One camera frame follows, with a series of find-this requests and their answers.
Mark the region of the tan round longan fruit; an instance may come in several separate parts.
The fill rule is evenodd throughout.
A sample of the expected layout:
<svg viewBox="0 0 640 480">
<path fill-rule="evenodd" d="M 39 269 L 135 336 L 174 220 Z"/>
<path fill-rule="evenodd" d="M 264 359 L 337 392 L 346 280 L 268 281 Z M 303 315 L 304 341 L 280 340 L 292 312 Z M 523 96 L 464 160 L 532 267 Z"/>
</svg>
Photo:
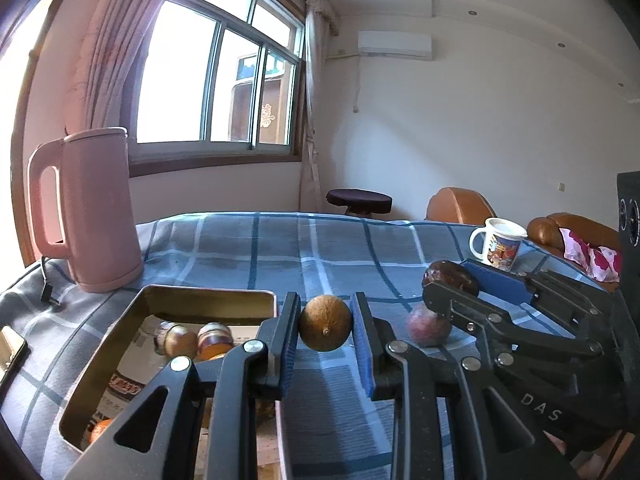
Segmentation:
<svg viewBox="0 0 640 480">
<path fill-rule="evenodd" d="M 352 312 L 337 296 L 314 297 L 299 315 L 299 337 L 314 351 L 329 352 L 340 348 L 351 331 Z"/>
</svg>

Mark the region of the dark brown round fruit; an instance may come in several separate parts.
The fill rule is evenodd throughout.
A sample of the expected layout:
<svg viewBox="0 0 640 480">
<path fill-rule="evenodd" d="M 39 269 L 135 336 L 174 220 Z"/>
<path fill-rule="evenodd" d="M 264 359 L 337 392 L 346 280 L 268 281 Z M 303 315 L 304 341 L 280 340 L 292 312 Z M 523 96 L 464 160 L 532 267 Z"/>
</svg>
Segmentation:
<svg viewBox="0 0 640 480">
<path fill-rule="evenodd" d="M 427 267 L 423 274 L 422 286 L 431 283 L 446 284 L 472 296 L 480 294 L 480 282 L 461 264 L 449 260 L 434 261 Z"/>
</svg>

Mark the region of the purple passion fruit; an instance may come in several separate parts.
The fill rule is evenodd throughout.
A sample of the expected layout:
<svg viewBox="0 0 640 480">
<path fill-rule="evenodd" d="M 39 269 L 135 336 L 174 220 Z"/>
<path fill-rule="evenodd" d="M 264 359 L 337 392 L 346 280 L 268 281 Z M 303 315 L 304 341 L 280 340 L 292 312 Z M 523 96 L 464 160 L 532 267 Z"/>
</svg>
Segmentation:
<svg viewBox="0 0 640 480">
<path fill-rule="evenodd" d="M 408 316 L 407 332 L 419 347 L 434 347 L 444 344 L 452 330 L 451 322 L 445 315 L 419 304 Z"/>
</svg>

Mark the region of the large orange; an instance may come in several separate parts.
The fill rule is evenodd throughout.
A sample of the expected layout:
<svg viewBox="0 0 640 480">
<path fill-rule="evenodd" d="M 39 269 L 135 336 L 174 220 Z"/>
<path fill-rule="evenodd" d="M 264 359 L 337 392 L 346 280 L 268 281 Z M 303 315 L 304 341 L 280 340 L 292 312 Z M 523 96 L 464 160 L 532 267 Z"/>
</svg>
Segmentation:
<svg viewBox="0 0 640 480">
<path fill-rule="evenodd" d="M 89 443 L 93 444 L 93 442 L 96 442 L 96 440 L 98 440 L 99 437 L 102 436 L 104 431 L 107 430 L 108 426 L 110 426 L 112 422 L 113 422 L 112 418 L 99 420 L 90 431 Z"/>
</svg>

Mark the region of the white cartoon printed mug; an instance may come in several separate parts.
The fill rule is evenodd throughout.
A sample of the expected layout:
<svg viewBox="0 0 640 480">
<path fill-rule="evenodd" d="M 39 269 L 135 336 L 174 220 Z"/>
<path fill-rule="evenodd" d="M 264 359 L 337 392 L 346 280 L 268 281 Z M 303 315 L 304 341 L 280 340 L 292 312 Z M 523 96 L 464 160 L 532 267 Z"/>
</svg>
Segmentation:
<svg viewBox="0 0 640 480">
<path fill-rule="evenodd" d="M 483 235 L 481 250 L 475 249 L 475 239 Z M 488 218 L 484 226 L 475 229 L 469 239 L 472 255 L 501 271 L 510 271 L 527 232 L 519 224 L 503 218 Z"/>
</svg>

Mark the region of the pink floral cushion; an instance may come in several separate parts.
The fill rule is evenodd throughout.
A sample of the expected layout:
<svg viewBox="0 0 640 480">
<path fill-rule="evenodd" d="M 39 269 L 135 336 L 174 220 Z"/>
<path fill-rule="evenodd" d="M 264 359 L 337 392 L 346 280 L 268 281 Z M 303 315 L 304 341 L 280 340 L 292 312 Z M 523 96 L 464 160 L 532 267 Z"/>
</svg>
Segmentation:
<svg viewBox="0 0 640 480">
<path fill-rule="evenodd" d="M 601 283 L 618 283 L 622 272 L 622 253 L 605 246 L 587 244 L 567 228 L 560 233 L 564 244 L 563 257 L 575 263 L 585 274 Z"/>
</svg>

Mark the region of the gold metal tin box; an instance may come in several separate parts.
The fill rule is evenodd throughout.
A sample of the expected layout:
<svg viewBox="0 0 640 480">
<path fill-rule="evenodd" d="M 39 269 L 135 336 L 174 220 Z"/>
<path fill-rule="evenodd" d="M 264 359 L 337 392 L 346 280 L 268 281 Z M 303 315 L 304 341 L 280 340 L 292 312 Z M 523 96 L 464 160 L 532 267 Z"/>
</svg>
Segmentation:
<svg viewBox="0 0 640 480">
<path fill-rule="evenodd" d="M 170 359 L 182 354 L 199 361 L 204 325 L 227 326 L 239 344 L 277 314 L 277 305 L 277 296 L 265 290 L 142 288 L 76 382 L 60 421 L 63 439 L 84 450 L 96 424 L 122 412 Z"/>
</svg>

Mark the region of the dark round stool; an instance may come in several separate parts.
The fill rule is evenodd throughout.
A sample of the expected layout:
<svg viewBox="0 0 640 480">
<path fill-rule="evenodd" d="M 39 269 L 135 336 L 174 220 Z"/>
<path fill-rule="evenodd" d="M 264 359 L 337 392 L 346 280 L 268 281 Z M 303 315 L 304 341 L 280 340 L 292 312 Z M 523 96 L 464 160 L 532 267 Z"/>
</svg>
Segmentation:
<svg viewBox="0 0 640 480">
<path fill-rule="evenodd" d="M 361 218 L 389 214 L 393 207 L 390 196 L 359 188 L 334 188 L 326 193 L 326 201 L 333 206 L 345 207 L 348 216 Z"/>
</svg>

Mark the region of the black speaker box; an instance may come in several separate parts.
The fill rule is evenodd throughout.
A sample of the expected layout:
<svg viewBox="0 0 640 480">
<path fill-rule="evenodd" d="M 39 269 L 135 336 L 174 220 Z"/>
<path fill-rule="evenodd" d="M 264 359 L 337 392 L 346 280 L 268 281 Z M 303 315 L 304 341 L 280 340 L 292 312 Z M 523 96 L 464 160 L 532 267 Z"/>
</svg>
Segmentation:
<svg viewBox="0 0 640 480">
<path fill-rule="evenodd" d="M 617 175 L 618 236 L 622 251 L 620 289 L 629 309 L 639 309 L 640 171 Z"/>
</svg>

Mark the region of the pink electric kettle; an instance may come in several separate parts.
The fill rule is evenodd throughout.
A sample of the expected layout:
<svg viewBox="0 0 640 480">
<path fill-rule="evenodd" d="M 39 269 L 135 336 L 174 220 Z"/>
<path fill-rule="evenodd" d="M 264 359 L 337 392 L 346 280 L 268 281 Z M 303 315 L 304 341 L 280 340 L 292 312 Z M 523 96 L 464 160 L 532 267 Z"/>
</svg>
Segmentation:
<svg viewBox="0 0 640 480">
<path fill-rule="evenodd" d="M 143 270 L 129 189 L 127 130 L 91 129 L 41 144 L 28 162 L 32 239 L 40 254 L 64 259 L 85 292 L 110 292 Z M 62 240 L 47 238 L 42 174 L 56 171 Z"/>
</svg>

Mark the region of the sliding glass window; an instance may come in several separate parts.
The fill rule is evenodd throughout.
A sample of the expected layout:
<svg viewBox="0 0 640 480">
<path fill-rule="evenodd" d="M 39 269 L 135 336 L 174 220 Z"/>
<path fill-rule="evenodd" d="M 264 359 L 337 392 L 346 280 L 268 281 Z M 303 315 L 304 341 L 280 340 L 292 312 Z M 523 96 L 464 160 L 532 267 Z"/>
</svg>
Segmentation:
<svg viewBox="0 0 640 480">
<path fill-rule="evenodd" d="M 122 94 L 130 174 L 297 159 L 304 45 L 295 0 L 164 0 Z"/>
</svg>

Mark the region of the pink curtain right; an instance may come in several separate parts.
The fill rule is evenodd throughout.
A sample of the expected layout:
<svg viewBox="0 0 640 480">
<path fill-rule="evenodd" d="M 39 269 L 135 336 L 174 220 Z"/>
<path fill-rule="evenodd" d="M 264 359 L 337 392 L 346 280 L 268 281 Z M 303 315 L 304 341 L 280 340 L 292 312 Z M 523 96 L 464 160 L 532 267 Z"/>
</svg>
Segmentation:
<svg viewBox="0 0 640 480">
<path fill-rule="evenodd" d="M 309 8 L 305 22 L 305 127 L 303 138 L 302 170 L 300 170 L 299 210 L 319 212 L 322 206 L 319 152 L 316 127 L 319 118 L 318 95 L 326 62 L 330 21 L 319 10 Z"/>
</svg>

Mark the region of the pink curtain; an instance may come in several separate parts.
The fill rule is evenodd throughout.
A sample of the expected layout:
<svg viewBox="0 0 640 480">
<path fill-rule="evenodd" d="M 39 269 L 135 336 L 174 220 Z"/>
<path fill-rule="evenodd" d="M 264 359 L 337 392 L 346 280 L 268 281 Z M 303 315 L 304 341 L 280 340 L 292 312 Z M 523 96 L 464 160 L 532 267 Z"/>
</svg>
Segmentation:
<svg viewBox="0 0 640 480">
<path fill-rule="evenodd" d="M 99 0 L 65 98 L 65 132 L 105 128 L 107 115 L 164 0 Z"/>
<path fill-rule="evenodd" d="M 316 127 L 319 118 L 318 95 L 326 62 L 330 21 L 319 10 L 309 8 L 305 22 L 305 127 L 303 138 L 302 170 L 300 170 L 299 210 L 319 212 L 322 206 L 319 152 Z"/>
</svg>

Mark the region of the pink curtain left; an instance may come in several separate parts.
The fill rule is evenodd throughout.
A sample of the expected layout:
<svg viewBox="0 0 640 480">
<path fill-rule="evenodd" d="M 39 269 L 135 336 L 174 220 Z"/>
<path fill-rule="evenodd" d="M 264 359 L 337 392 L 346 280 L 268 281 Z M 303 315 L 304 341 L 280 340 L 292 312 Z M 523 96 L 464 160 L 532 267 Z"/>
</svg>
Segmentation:
<svg viewBox="0 0 640 480">
<path fill-rule="evenodd" d="M 99 0 L 65 98 L 65 132 L 105 128 L 107 115 L 164 0 Z"/>
</svg>

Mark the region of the white wall air conditioner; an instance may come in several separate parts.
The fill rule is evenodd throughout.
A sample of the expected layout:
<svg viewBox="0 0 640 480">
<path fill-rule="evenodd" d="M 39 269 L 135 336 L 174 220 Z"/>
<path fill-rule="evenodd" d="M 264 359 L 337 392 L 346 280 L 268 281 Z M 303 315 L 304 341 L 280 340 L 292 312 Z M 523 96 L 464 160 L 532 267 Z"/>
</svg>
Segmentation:
<svg viewBox="0 0 640 480">
<path fill-rule="evenodd" d="M 433 40 L 431 35 L 413 34 L 412 32 L 360 30 L 358 32 L 358 52 L 369 56 L 431 61 Z"/>
</svg>

